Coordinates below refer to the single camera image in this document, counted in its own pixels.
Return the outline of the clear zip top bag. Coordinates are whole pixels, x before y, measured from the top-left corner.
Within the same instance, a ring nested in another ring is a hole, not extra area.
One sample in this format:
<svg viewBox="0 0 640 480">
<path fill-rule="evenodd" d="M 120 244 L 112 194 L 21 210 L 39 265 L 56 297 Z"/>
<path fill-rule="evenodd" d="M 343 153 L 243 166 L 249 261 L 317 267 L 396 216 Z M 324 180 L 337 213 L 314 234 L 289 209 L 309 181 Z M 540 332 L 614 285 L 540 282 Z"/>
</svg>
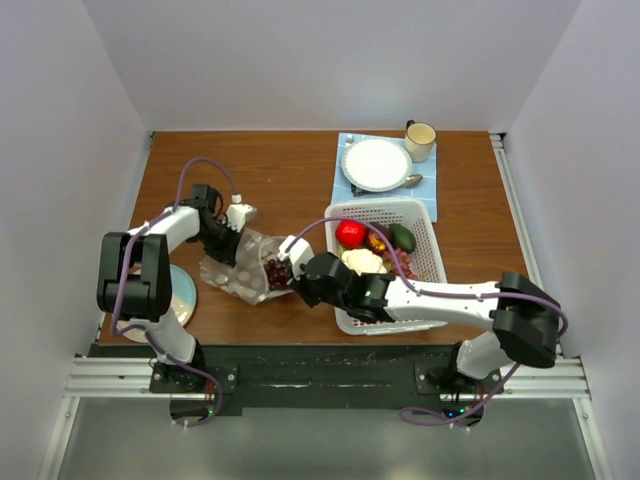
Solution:
<svg viewBox="0 0 640 480">
<path fill-rule="evenodd" d="M 200 263 L 200 279 L 209 286 L 222 290 L 243 301 L 258 305 L 292 292 L 270 291 L 263 263 L 276 257 L 285 236 L 261 234 L 246 229 L 242 234 L 234 266 L 224 265 L 205 256 Z"/>
</svg>

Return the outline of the fake red apple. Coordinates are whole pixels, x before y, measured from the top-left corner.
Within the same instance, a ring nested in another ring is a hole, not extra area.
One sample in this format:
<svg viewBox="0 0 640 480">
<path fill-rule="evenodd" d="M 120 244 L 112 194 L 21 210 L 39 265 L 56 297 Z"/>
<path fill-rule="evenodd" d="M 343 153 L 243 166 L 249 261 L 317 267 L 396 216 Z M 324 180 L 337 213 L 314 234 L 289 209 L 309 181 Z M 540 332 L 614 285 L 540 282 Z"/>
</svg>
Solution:
<svg viewBox="0 0 640 480">
<path fill-rule="evenodd" d="M 351 220 L 342 220 L 335 230 L 335 238 L 345 249 L 357 249 L 363 244 L 367 228 Z"/>
</svg>

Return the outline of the right side aluminium rail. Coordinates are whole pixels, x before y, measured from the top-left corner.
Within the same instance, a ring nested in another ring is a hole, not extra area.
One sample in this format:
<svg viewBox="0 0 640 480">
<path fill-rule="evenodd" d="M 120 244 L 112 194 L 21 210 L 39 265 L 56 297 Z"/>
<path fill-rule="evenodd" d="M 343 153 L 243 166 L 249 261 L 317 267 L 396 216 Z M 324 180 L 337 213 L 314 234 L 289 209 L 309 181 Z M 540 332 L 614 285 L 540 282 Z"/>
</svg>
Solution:
<svg viewBox="0 0 640 480">
<path fill-rule="evenodd" d="M 490 133 L 489 140 L 495 155 L 505 195 L 509 204 L 512 219 L 519 240 L 520 249 L 525 262 L 528 279 L 539 289 L 543 290 L 543 280 L 530 240 L 528 227 L 524 218 L 521 203 L 518 197 L 510 160 L 504 146 L 505 134 Z"/>
</svg>

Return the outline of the white paper plate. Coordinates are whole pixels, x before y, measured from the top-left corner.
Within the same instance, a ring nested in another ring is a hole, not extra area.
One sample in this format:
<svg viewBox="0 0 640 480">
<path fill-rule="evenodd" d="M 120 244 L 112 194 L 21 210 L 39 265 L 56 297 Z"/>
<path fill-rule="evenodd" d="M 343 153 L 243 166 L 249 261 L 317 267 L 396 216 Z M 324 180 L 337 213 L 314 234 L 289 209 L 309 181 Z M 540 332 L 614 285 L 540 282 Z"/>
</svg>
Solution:
<svg viewBox="0 0 640 480">
<path fill-rule="evenodd" d="M 412 173 L 406 150 L 382 138 L 366 138 L 349 145 L 340 166 L 351 184 L 373 193 L 398 188 Z"/>
</svg>

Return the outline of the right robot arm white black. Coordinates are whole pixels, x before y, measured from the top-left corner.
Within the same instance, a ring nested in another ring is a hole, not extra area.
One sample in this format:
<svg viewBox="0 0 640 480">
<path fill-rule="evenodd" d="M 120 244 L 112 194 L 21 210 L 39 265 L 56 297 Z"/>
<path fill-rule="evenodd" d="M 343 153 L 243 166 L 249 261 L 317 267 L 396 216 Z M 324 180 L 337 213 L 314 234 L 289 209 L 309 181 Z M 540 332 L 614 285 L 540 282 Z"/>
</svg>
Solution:
<svg viewBox="0 0 640 480">
<path fill-rule="evenodd" d="M 466 393 L 510 363 L 549 369 L 556 362 L 561 308 L 519 274 L 478 284 L 412 282 L 358 274 L 329 252 L 294 260 L 292 270 L 291 288 L 311 307 L 325 303 L 370 324 L 420 320 L 480 329 L 436 375 L 444 388 Z"/>
</svg>

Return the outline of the fake green pepper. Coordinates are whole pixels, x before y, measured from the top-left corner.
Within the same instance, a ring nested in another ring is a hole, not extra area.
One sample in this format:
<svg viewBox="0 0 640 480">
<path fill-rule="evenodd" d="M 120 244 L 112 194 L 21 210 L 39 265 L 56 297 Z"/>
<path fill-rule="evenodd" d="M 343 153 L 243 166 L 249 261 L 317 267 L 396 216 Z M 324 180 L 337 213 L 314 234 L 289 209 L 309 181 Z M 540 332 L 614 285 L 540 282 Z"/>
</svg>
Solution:
<svg viewBox="0 0 640 480">
<path fill-rule="evenodd" d="M 413 233 L 401 224 L 390 224 L 389 231 L 391 233 L 391 243 L 395 249 L 411 254 L 417 246 L 416 237 Z"/>
</svg>

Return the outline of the fake dark red fruit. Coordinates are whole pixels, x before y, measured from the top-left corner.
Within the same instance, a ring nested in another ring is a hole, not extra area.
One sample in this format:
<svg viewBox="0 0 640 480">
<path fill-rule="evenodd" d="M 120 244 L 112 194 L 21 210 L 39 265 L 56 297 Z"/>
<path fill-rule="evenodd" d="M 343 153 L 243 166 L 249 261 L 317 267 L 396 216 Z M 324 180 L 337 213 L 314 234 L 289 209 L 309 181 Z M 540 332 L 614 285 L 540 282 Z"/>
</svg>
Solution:
<svg viewBox="0 0 640 480">
<path fill-rule="evenodd" d="M 388 251 L 388 244 L 392 244 L 390 229 L 377 222 L 372 222 L 365 236 L 366 247 L 377 255 L 383 255 Z"/>
</svg>

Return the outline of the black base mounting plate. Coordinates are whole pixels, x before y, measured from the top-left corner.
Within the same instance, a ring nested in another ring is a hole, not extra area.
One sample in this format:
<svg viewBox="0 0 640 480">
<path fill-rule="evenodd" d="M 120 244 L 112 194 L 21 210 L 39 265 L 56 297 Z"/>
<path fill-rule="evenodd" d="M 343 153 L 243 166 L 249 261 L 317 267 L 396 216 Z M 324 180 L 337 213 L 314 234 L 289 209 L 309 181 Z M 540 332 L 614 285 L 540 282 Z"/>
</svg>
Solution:
<svg viewBox="0 0 640 480">
<path fill-rule="evenodd" d="M 198 363 L 218 380 L 223 415 L 249 408 L 439 410 L 502 391 L 493 367 L 481 381 L 453 376 L 454 345 L 205 346 Z"/>
</svg>

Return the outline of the cream enamel mug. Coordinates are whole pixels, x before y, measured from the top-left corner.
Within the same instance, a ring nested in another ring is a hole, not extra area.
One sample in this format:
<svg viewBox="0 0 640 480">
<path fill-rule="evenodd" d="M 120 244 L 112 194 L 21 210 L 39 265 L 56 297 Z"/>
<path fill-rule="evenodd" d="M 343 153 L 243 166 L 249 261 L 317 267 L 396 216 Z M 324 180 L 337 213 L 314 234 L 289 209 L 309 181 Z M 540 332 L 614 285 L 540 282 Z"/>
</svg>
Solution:
<svg viewBox="0 0 640 480">
<path fill-rule="evenodd" d="M 436 143 L 437 132 L 429 124 L 408 120 L 405 127 L 404 148 L 413 163 L 425 162 Z"/>
</svg>

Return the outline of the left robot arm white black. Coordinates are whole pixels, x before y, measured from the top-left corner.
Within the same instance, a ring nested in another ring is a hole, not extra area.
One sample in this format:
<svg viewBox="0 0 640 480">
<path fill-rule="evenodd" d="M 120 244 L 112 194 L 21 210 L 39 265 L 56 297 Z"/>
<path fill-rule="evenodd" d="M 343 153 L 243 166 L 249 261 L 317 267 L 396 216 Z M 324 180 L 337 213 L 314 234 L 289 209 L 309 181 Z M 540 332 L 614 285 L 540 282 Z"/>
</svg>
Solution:
<svg viewBox="0 0 640 480">
<path fill-rule="evenodd" d="M 178 198 L 156 218 L 102 239 L 96 296 L 99 308 L 111 315 L 111 334 L 140 332 L 156 354 L 154 373 L 182 391 L 211 389 L 214 381 L 202 347 L 171 307 L 170 254 L 199 242 L 213 260 L 233 267 L 255 213 L 239 194 L 226 206 L 217 190 L 195 185 L 189 198 Z"/>
</svg>

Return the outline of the fake red grapes bunch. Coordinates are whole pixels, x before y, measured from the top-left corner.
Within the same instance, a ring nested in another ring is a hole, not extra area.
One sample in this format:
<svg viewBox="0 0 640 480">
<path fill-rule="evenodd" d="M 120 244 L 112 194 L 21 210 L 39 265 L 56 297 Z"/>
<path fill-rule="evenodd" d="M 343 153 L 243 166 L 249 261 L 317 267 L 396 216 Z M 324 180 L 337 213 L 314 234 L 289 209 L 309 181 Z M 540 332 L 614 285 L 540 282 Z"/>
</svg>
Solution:
<svg viewBox="0 0 640 480">
<path fill-rule="evenodd" d="M 396 277 L 400 275 L 400 272 L 403 272 L 407 279 L 417 280 L 418 276 L 411 268 L 411 258 L 409 254 L 401 251 L 400 249 L 395 249 L 395 255 L 398 259 L 400 267 L 397 267 L 396 263 L 393 261 L 392 255 L 389 250 L 383 253 L 383 266 L 385 267 L 386 271 L 388 273 L 392 273 Z"/>
</svg>

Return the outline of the aluminium frame rail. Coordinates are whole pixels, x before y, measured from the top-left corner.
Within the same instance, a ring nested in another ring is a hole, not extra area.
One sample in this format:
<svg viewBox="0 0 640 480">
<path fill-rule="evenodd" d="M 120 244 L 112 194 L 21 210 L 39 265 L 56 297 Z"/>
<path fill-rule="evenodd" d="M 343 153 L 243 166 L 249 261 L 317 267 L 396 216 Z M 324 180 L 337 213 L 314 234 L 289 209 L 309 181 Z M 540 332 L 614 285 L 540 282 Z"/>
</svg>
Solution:
<svg viewBox="0 0 640 480">
<path fill-rule="evenodd" d="M 150 395 L 151 366 L 145 359 L 76 358 L 63 395 L 76 398 L 136 398 Z M 560 359 L 547 370 L 519 368 L 497 399 L 589 399 L 582 363 Z"/>
</svg>

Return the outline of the white perforated plastic basket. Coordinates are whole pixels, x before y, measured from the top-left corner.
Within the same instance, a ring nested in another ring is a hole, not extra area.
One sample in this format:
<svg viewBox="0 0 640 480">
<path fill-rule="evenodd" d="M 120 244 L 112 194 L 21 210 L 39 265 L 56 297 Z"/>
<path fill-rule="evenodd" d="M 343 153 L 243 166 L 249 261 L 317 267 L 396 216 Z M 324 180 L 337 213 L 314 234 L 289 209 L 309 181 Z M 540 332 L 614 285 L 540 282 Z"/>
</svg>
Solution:
<svg viewBox="0 0 640 480">
<path fill-rule="evenodd" d="M 418 279 L 430 283 L 447 283 L 436 234 L 423 202 L 402 197 L 361 198 L 329 205 L 325 217 L 349 217 L 371 224 L 400 224 L 416 238 L 417 246 L 411 258 L 411 271 Z M 353 336 L 389 335 L 426 331 L 445 325 L 433 320 L 402 320 L 396 323 L 366 324 L 335 310 L 337 326 Z"/>
</svg>

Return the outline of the fake white cauliflower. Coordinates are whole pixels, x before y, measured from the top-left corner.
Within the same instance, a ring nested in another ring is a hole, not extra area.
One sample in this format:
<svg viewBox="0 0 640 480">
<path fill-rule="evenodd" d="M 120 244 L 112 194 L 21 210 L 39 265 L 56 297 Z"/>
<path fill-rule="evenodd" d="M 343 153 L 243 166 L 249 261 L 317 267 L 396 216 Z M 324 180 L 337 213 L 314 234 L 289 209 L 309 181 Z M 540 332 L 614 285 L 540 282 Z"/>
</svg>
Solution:
<svg viewBox="0 0 640 480">
<path fill-rule="evenodd" d="M 387 269 L 381 256 L 366 248 L 345 250 L 340 259 L 356 274 L 386 274 Z"/>
</svg>

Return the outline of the metal spoon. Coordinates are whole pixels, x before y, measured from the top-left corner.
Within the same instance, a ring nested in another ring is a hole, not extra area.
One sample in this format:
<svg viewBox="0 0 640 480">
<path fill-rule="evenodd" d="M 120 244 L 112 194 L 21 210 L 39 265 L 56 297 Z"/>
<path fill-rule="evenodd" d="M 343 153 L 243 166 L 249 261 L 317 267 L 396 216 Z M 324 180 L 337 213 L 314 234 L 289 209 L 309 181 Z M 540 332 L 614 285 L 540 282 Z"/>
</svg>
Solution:
<svg viewBox="0 0 640 480">
<path fill-rule="evenodd" d="M 423 179 L 424 179 L 424 176 L 422 174 L 411 174 L 401 184 L 401 187 L 405 189 L 415 188 L 423 181 Z"/>
</svg>

